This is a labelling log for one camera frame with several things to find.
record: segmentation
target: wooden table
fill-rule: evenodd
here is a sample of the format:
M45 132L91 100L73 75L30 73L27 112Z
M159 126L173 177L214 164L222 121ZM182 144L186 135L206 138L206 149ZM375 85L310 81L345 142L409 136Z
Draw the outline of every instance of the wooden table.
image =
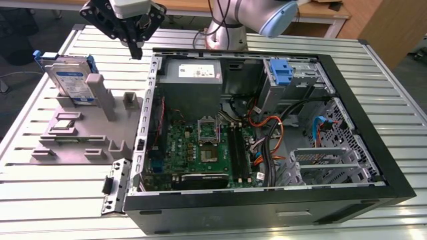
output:
M78 11L86 2L87 0L0 0L0 6ZM170 15L211 16L207 0L155 0L155 2L166 5ZM299 22L302 23L330 25L325 34L326 38L337 38L346 20L351 18L345 7L339 11L334 11L329 9L327 3L314 1L299 6L299 14Z

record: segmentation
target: side panel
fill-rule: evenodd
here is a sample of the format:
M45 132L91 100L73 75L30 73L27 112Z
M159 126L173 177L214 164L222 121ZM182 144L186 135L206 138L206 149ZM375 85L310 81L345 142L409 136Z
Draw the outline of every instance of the side panel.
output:
M133 210L127 214L145 233L153 235L341 223L379 204L379 201L343 200Z

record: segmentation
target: hard drive label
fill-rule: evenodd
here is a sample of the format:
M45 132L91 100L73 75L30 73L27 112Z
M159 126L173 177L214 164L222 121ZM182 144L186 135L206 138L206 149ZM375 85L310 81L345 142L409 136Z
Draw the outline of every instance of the hard drive label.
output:
M79 105L91 105L95 96L86 84L85 74L82 72L58 71L57 76L61 85L74 102Z

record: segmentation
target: blue latch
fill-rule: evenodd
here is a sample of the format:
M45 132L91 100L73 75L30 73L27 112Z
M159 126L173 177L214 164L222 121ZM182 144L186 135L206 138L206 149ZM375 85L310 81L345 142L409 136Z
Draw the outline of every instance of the blue latch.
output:
M285 59L271 59L271 72L275 77L275 84L287 86L291 83L294 73L289 61Z

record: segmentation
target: green motherboard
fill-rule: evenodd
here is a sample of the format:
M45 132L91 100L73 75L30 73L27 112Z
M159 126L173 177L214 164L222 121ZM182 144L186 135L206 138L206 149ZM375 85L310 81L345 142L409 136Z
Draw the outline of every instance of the green motherboard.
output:
M234 164L230 152L229 125L201 125L201 137L219 136L218 143L199 141L198 124L171 124L167 131L166 157L155 161L154 174L145 178L149 191L170 191L174 188L174 177L186 174L227 174L227 188L251 188L258 186L255 175L251 171L250 156L245 153L243 163L249 168L249 178L234 178ZM241 127L242 144L249 145L254 138L251 127Z

